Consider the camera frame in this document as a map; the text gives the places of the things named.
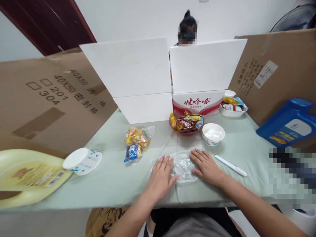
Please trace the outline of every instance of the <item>bottle label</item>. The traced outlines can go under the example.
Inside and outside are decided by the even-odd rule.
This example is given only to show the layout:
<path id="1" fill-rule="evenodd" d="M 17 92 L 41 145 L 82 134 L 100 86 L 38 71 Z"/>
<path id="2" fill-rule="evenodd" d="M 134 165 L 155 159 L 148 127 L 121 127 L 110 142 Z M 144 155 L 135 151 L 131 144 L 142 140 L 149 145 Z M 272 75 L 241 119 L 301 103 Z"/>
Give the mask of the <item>bottle label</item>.
<path id="1" fill-rule="evenodd" d="M 299 119 L 293 119 L 269 138 L 280 144 L 287 144 L 299 140 L 311 132 L 312 128 L 307 123 Z"/>
<path id="2" fill-rule="evenodd" d="M 14 179 L 17 186 L 49 188 L 66 172 L 66 169 L 41 162 L 29 162 L 18 166 L 8 179 Z"/>

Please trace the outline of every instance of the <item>white bowl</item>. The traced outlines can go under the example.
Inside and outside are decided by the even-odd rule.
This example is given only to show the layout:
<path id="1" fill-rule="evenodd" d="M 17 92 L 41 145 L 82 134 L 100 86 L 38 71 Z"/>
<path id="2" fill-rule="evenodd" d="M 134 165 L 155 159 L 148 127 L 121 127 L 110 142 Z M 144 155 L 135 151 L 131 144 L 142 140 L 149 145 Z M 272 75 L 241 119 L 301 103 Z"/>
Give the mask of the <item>white bowl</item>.
<path id="1" fill-rule="evenodd" d="M 210 137 L 210 136 L 207 136 L 207 132 L 212 129 L 214 130 L 214 133 L 215 132 L 220 132 L 221 134 L 220 135 L 216 135 L 214 137 Z M 209 145 L 209 146 L 215 146 L 217 145 L 221 140 L 223 140 L 225 137 L 225 131 L 224 129 L 216 124 L 216 123 L 207 123 L 203 126 L 203 129 L 202 129 L 202 139 L 203 139 L 203 142 L 206 144 L 206 145 Z"/>
<path id="2" fill-rule="evenodd" d="M 82 176 L 93 171 L 99 165 L 101 159 L 101 152 L 83 147 L 67 156 L 63 162 L 63 168 Z"/>
<path id="3" fill-rule="evenodd" d="M 224 98 L 229 97 L 229 98 L 234 98 L 236 95 L 236 92 L 230 91 L 230 90 L 225 90 Z"/>
<path id="4" fill-rule="evenodd" d="M 245 111 L 229 111 L 225 110 L 222 105 L 220 105 L 220 112 L 222 115 L 227 116 L 227 117 L 240 117 L 242 116 L 245 112 L 247 112 L 248 108 Z"/>

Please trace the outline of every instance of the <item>yellow plastic bottle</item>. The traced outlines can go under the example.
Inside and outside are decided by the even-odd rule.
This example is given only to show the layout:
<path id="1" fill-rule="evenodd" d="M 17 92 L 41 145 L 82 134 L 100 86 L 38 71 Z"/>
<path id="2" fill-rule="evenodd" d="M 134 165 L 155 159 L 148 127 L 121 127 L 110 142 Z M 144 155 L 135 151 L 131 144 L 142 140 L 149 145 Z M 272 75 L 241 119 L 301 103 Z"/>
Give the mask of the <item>yellow plastic bottle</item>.
<path id="1" fill-rule="evenodd" d="M 58 189 L 73 172 L 63 169 L 63 159 L 38 151 L 0 151 L 0 191 L 21 191 L 0 200 L 0 209 L 39 202 Z"/>

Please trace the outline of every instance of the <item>table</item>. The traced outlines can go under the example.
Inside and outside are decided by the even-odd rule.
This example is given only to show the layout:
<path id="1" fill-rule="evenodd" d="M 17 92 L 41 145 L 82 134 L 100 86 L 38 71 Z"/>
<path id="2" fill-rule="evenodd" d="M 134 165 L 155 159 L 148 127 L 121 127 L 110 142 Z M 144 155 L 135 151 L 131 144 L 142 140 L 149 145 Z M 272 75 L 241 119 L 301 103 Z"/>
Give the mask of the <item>table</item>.
<path id="1" fill-rule="evenodd" d="M 221 113 L 205 116 L 205 123 L 217 123 L 225 130 L 225 138 L 216 146 L 204 146 L 210 154 L 217 154 L 242 168 L 244 178 L 221 162 L 217 164 L 267 202 L 277 201 L 269 190 L 269 148 L 271 143 L 256 134 L 258 126 L 248 114 L 239 118 L 224 117 Z M 124 163 L 124 137 L 131 126 L 155 126 L 147 151 L 138 163 Z M 96 207 L 124 207 L 131 205 L 142 193 L 150 175 L 153 158 L 184 151 L 203 144 L 201 133 L 192 137 L 177 136 L 168 121 L 130 125 L 121 111 L 116 110 L 91 138 L 86 147 L 102 153 L 99 166 L 85 176 L 72 175 L 57 191 L 46 199 L 23 207 L 1 212 L 79 209 Z M 202 181 L 177 184 L 156 207 L 224 207 L 234 204 L 218 188 Z"/>

